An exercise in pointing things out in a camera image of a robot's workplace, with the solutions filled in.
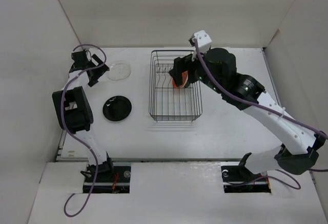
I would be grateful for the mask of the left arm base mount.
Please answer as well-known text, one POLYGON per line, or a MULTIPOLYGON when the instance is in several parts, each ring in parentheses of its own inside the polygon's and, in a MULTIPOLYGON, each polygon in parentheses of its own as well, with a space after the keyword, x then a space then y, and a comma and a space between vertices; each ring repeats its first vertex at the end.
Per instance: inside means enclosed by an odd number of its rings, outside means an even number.
MULTIPOLYGON (((83 193, 89 193, 95 176, 95 165, 80 171, 84 177, 83 193)), ((131 164, 118 162, 98 166, 98 174, 92 193, 127 194, 130 193, 131 164)))

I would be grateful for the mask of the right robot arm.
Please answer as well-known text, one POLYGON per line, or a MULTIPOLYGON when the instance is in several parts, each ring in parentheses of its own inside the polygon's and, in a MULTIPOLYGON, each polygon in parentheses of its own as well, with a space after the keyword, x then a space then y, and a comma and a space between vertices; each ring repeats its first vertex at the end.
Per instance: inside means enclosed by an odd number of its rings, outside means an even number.
POLYGON ((238 176, 248 180, 268 170, 283 169, 294 175, 311 170, 327 136, 298 124, 274 102, 259 81, 238 73, 234 54, 223 48, 213 48, 201 56, 199 59, 189 54, 174 59, 169 74, 175 85, 183 85, 182 75, 186 72, 189 83, 204 83, 228 104, 258 120, 281 142, 264 152, 247 153, 237 167, 238 176))

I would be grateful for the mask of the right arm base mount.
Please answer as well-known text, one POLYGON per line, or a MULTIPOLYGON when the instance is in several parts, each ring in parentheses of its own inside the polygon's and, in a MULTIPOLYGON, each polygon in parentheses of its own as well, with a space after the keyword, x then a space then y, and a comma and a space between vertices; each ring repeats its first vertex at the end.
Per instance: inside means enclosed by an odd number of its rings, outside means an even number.
POLYGON ((266 173, 253 174, 246 168, 226 165, 221 174, 225 193, 271 193, 269 180, 262 178, 266 173))

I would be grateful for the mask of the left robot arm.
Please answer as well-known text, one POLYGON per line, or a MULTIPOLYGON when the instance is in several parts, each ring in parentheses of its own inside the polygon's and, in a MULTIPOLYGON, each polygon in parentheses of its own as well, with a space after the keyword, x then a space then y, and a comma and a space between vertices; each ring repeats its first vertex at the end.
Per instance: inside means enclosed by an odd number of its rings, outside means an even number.
POLYGON ((62 129, 65 121, 68 132, 88 145, 88 166, 81 174, 87 182, 109 182, 114 179, 116 172, 112 159, 100 146, 92 129, 94 117, 88 102, 85 89, 98 83, 109 67, 100 58, 93 54, 87 57, 87 50, 71 54, 73 64, 69 71, 69 82, 66 89, 52 93, 52 100, 57 115, 58 123, 62 129))

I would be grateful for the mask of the black plate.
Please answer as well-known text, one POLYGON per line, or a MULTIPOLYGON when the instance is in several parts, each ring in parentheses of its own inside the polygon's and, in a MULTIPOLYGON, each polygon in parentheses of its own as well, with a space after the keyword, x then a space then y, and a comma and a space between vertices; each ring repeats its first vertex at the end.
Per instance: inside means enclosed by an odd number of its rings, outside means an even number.
POLYGON ((109 98, 102 107, 104 117, 113 122, 126 119, 132 111, 130 100, 124 96, 117 95, 109 98))

